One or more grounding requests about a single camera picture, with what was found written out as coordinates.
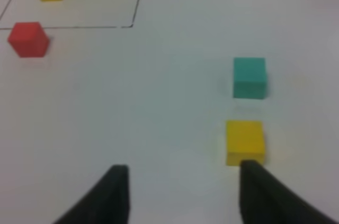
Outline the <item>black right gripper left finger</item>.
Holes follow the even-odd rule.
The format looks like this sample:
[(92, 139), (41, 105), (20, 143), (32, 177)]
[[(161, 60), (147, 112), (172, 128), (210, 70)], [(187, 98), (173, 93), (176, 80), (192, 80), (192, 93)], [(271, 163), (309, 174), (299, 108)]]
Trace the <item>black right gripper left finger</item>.
[(98, 183), (55, 223), (128, 223), (129, 167), (113, 165)]

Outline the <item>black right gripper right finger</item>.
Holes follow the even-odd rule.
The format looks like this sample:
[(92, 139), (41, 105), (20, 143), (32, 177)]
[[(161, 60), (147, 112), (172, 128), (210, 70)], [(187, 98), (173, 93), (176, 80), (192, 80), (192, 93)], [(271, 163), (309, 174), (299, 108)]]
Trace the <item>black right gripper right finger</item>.
[(289, 190), (255, 160), (240, 164), (243, 223), (338, 223)]

